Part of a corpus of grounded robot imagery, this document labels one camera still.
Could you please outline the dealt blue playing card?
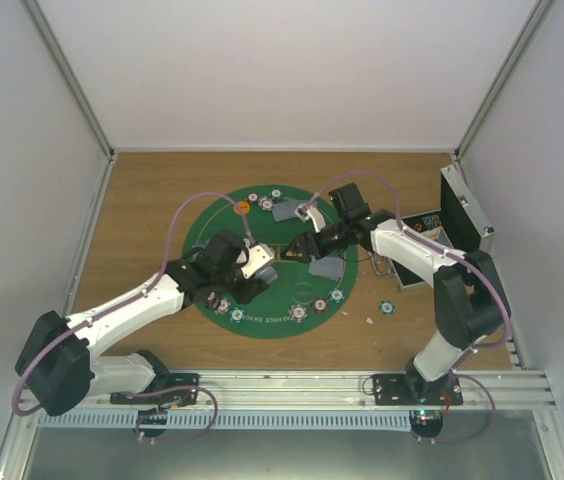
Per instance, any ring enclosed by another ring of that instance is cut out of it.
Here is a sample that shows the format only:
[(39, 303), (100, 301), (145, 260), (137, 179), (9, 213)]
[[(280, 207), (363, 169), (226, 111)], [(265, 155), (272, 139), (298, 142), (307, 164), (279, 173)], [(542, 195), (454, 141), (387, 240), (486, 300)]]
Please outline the dealt blue playing card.
[(276, 222), (282, 222), (295, 218), (298, 206), (299, 202), (297, 200), (286, 200), (275, 203), (272, 209), (274, 220)]

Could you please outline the blue playing card deck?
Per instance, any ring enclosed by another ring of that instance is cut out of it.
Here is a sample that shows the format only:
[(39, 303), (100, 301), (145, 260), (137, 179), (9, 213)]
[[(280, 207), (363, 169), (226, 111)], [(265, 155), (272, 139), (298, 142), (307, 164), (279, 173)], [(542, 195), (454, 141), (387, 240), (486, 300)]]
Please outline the blue playing card deck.
[(278, 274), (273, 266), (269, 266), (259, 270), (256, 278), (266, 284), (272, 284), (278, 278)]

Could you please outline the red poker chip stack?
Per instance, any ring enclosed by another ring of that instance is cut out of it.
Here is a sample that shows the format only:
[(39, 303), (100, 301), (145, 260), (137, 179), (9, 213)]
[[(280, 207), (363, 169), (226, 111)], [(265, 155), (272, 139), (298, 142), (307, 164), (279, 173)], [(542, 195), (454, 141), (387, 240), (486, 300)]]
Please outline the red poker chip stack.
[(329, 302), (325, 298), (316, 298), (312, 303), (312, 310), (315, 313), (325, 313), (328, 310)]

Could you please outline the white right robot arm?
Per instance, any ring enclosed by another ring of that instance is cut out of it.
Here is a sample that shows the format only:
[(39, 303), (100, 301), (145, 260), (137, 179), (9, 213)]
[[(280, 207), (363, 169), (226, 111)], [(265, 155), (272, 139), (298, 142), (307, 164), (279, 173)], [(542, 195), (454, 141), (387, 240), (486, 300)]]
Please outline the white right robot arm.
[(358, 187), (349, 183), (330, 192), (338, 220), (327, 223), (313, 199), (294, 214), (312, 228), (293, 239), (282, 255), (308, 263), (353, 245), (406, 267), (434, 294), (436, 331), (405, 368), (405, 393), (426, 405), (441, 390), (440, 381), (477, 347), (487, 348), (496, 331), (508, 339), (511, 312), (492, 257), (435, 242), (410, 228), (397, 212), (373, 211)]

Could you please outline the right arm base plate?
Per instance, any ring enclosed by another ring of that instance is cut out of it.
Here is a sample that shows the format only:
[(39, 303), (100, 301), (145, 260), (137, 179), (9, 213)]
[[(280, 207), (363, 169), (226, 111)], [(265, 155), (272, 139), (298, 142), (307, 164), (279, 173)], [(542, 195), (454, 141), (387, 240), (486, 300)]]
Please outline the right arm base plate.
[(460, 406), (464, 403), (459, 380), (447, 374), (434, 382), (412, 382), (405, 373), (371, 375), (366, 393), (378, 406)]

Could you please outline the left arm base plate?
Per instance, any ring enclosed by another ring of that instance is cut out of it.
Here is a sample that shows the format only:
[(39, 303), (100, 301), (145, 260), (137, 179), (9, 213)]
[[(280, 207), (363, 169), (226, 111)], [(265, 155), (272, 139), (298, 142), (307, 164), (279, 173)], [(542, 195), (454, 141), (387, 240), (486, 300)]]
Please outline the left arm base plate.
[(189, 406), (197, 401), (197, 373), (169, 373), (162, 380), (154, 380), (140, 393), (113, 393), (109, 401), (113, 405)]

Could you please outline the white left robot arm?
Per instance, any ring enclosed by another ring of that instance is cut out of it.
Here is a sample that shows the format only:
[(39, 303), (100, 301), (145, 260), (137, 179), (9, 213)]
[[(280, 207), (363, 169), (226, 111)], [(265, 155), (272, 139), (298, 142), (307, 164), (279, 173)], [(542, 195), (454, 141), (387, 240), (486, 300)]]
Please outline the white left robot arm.
[(105, 394), (160, 402), (173, 388), (168, 368), (155, 355), (109, 356), (107, 350), (196, 303), (216, 309), (225, 294), (243, 304), (252, 301), (276, 279), (275, 259), (268, 245), (223, 230), (100, 306), (67, 317), (54, 310), (44, 313), (16, 361), (13, 412), (25, 416), (44, 410), (58, 416)]

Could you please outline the blue poker chip stack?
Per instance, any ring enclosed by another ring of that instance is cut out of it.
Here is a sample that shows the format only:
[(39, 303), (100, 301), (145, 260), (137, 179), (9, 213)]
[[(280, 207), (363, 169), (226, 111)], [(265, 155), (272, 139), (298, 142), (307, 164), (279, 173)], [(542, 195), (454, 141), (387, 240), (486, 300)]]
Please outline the blue poker chip stack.
[(307, 315), (307, 308), (303, 305), (294, 304), (289, 308), (289, 316), (296, 323), (302, 323)]

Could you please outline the green poker chip stack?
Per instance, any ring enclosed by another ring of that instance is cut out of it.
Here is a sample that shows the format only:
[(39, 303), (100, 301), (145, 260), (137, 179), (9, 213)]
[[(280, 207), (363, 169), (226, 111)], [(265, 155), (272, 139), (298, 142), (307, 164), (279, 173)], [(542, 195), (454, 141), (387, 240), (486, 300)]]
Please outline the green poker chip stack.
[(380, 311), (384, 315), (392, 315), (395, 312), (395, 305), (391, 301), (382, 301)]

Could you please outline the orange big blind button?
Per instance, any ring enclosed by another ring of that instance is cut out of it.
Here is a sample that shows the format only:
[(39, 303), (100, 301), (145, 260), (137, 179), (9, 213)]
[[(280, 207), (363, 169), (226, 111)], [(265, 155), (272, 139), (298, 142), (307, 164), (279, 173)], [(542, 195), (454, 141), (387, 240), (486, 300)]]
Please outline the orange big blind button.
[(247, 201), (237, 201), (233, 207), (233, 211), (236, 215), (248, 215), (251, 210), (251, 205)]

